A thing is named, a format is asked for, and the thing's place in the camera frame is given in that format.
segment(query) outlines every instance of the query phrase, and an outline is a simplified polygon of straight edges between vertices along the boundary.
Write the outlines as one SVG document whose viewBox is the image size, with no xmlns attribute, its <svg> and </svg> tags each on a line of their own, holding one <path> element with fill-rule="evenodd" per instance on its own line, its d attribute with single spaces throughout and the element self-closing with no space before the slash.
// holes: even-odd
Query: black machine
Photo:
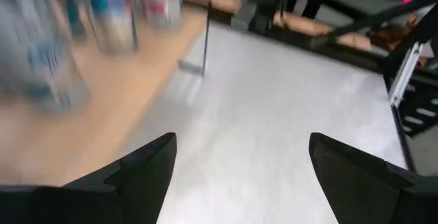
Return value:
<svg viewBox="0 0 438 224">
<path fill-rule="evenodd" d="M 438 223 L 438 177 L 422 177 L 323 134 L 310 137 L 315 174 L 339 224 Z"/>
<path fill-rule="evenodd" d="M 156 223 L 172 178 L 168 133 L 61 188 L 0 186 L 2 223 Z"/>
</svg>

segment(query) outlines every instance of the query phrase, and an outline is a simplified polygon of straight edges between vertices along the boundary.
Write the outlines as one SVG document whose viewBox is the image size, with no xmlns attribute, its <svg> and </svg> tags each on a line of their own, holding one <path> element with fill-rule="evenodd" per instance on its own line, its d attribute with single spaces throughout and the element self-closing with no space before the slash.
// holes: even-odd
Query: white floor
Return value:
<svg viewBox="0 0 438 224">
<path fill-rule="evenodd" d="M 405 166 L 380 75 L 219 25 L 205 78 L 176 71 L 125 153 L 165 132 L 178 154 L 158 223 L 336 223 L 311 132 Z"/>
</svg>

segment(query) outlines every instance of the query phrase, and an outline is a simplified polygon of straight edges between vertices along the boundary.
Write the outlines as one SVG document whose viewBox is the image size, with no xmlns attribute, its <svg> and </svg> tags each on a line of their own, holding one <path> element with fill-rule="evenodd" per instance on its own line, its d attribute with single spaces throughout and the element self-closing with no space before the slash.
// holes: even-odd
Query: spray can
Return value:
<svg viewBox="0 0 438 224">
<path fill-rule="evenodd" d="M 88 7 L 97 46 L 102 52 L 120 54 L 137 49 L 131 0 L 89 0 Z"/>
<path fill-rule="evenodd" d="M 49 0 L 0 0 L 0 67 L 19 94 L 43 111 L 83 103 L 88 89 Z"/>
<path fill-rule="evenodd" d="M 79 16 L 79 9 L 75 0 L 58 0 L 65 11 L 70 30 L 74 39 L 83 38 L 85 28 Z"/>
<path fill-rule="evenodd" d="M 157 28 L 174 29 L 182 24 L 181 0 L 144 0 L 148 22 Z"/>
</svg>

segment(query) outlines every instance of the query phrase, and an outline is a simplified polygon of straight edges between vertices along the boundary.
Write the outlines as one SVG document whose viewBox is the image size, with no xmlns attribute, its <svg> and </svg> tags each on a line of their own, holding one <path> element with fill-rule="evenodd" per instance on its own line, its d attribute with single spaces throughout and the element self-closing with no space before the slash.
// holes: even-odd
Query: metal rod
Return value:
<svg viewBox="0 0 438 224">
<path fill-rule="evenodd" d="M 203 56 L 203 72 L 202 76 L 205 74 L 205 67 L 207 66 L 207 48 L 208 48 L 208 35 L 210 28 L 210 13 L 211 13 L 211 0 L 208 3 L 208 11 L 207 11 L 207 25 L 205 28 L 205 41 L 204 41 L 204 56 Z"/>
<path fill-rule="evenodd" d="M 412 73 L 415 70 L 418 58 L 423 49 L 423 44 L 416 42 L 406 54 L 397 76 L 389 90 L 389 102 L 394 107 L 398 108 L 403 99 L 404 92 L 411 79 Z"/>
</svg>

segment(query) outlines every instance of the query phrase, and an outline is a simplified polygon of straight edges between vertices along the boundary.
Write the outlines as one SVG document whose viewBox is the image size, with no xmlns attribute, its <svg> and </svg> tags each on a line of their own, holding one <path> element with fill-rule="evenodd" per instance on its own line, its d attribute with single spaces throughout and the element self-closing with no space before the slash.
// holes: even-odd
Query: wooden board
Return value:
<svg viewBox="0 0 438 224">
<path fill-rule="evenodd" d="M 139 52 L 132 55 L 105 56 L 91 35 L 76 44 L 91 97 L 71 114 L 44 116 L 24 101 L 0 103 L 0 184 L 61 186 L 110 163 L 205 28 L 204 12 L 186 9 L 183 17 L 173 32 L 139 21 Z"/>
<path fill-rule="evenodd" d="M 277 12 L 274 17 L 274 24 L 310 36 L 326 34 L 333 29 L 313 19 L 297 16 L 289 12 L 284 12 L 283 18 L 281 18 L 280 13 Z M 371 51 L 372 49 L 370 39 L 358 33 L 350 33 L 341 36 L 337 39 L 337 42 L 364 51 Z"/>
</svg>

